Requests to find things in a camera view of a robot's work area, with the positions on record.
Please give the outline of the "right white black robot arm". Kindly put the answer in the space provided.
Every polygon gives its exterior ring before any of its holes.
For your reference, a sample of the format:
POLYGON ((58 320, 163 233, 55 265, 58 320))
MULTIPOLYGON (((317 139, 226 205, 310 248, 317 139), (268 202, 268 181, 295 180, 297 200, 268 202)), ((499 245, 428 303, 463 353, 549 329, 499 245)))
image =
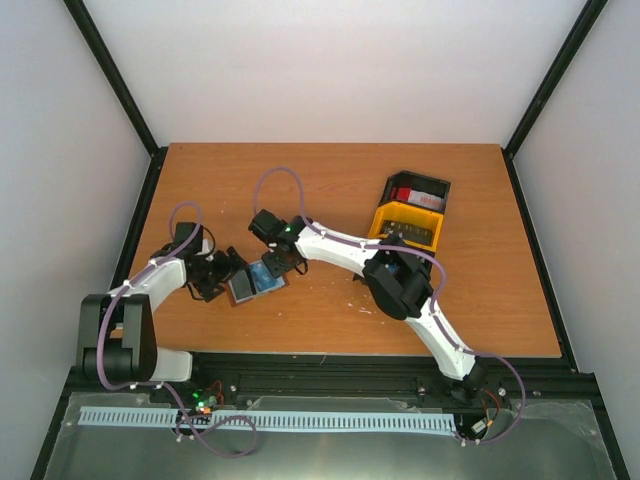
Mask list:
POLYGON ((483 362, 448 322, 431 284, 429 254, 408 246, 395 234, 384 239, 347 235, 296 216, 287 222, 262 209, 248 230, 267 247, 262 261, 275 278, 320 261, 361 278, 378 309, 407 323, 433 356, 451 399, 469 405, 486 376, 483 362))

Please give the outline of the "brown leather card holder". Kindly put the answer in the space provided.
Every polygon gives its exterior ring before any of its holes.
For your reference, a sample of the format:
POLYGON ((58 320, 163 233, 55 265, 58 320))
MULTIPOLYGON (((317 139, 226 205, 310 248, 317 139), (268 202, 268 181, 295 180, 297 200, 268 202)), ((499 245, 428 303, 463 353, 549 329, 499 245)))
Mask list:
POLYGON ((262 260, 250 263, 227 283, 232 306, 239 306, 288 285, 285 276, 274 277, 262 260))

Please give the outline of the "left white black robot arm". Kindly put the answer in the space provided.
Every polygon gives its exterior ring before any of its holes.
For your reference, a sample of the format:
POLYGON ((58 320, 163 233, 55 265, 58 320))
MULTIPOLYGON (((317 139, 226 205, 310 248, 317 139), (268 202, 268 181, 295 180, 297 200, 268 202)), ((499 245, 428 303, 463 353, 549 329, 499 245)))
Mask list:
POLYGON ((232 247, 218 250, 213 234, 194 222, 179 222, 172 241, 153 253, 131 279, 104 294, 86 296, 80 307, 76 373, 108 388, 173 382, 186 402, 201 400, 208 378, 193 368, 188 351, 158 345, 153 313, 171 294, 187 289, 208 303, 248 263, 232 247))

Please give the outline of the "blue credit card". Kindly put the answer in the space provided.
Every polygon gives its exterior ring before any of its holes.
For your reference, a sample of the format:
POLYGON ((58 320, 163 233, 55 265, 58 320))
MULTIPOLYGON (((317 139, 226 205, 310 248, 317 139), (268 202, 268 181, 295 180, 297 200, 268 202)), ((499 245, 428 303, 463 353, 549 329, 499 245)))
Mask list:
POLYGON ((256 261, 249 265, 256 294, 262 295, 278 290, 286 285, 283 277, 275 278, 262 261, 256 261))

